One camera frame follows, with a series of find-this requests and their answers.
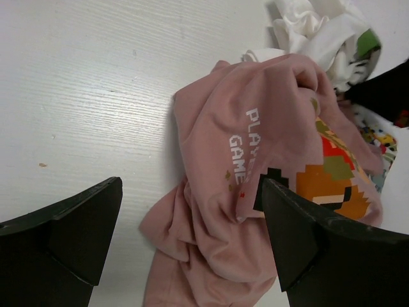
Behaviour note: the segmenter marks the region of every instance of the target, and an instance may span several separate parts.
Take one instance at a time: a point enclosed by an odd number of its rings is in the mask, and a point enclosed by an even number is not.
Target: crumpled clothing
[[[254,210],[267,172],[318,205],[380,224],[366,172],[381,173],[381,157],[308,57],[218,62],[176,93],[174,115],[186,177],[140,225],[157,247],[145,306],[254,306],[268,291],[277,271]]]
[[[338,93],[365,81],[381,44],[350,0],[275,0],[282,19],[273,21],[279,48],[309,56],[327,72]],[[265,61],[279,49],[249,50],[245,61]]]

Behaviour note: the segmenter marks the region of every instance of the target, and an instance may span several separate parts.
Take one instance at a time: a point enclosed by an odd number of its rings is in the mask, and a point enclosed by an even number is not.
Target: pink fabric
[[[281,169],[295,191],[297,173],[323,164],[318,115],[366,171],[382,171],[380,156],[339,110],[325,72],[304,56],[219,62],[176,94],[174,113],[186,178],[140,225],[158,248],[145,306],[257,303],[277,275],[263,214],[252,209],[259,176]],[[379,195],[357,182],[371,202],[365,222],[378,224]]]

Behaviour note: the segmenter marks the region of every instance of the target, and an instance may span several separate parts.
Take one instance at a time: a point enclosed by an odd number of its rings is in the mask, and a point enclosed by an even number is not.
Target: pile of clothes
[[[290,2],[277,2],[284,16],[291,13],[285,8]],[[301,15],[318,34],[336,18]],[[285,18],[278,25],[289,42],[294,39]],[[359,37],[371,37],[364,28]],[[311,50],[307,45],[314,37],[302,40],[297,50]],[[365,67],[366,78],[379,48],[362,54],[357,37],[343,39],[340,57],[349,63],[354,54],[354,61],[364,61],[355,67]],[[355,42],[353,53],[349,40]],[[369,41],[379,46],[378,40]],[[341,63],[341,51],[326,61],[330,67]],[[294,52],[291,44],[286,53],[260,63],[220,61],[209,75],[176,93],[186,175],[140,225],[157,247],[145,306],[254,306],[268,291],[277,271],[260,205],[265,175],[317,205],[380,225],[380,191],[397,144],[373,112],[408,126],[409,107],[400,102],[385,107],[383,100],[388,91],[400,90],[402,82],[390,80],[407,72],[408,64],[350,84],[343,93],[349,81],[341,82],[339,74],[331,79],[320,59]]]

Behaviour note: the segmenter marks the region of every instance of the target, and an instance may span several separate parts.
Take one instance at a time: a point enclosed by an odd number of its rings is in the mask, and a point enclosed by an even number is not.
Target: white table
[[[384,44],[376,74],[406,59],[409,2],[355,2]],[[137,227],[183,173],[172,94],[219,59],[269,46],[269,24],[262,0],[0,0],[0,221],[124,182],[90,306],[143,301],[153,248]],[[397,136],[384,227],[409,233],[409,136]],[[258,304],[287,305],[278,283]]]

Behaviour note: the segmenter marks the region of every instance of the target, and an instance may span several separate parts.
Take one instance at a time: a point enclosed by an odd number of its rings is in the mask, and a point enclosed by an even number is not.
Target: white cloth
[[[377,57],[359,59],[358,39],[370,29],[362,13],[349,0],[275,0],[282,19],[273,21],[277,49],[249,50],[245,61],[266,61],[277,55],[309,56],[327,72],[334,88],[344,92],[363,82]]]

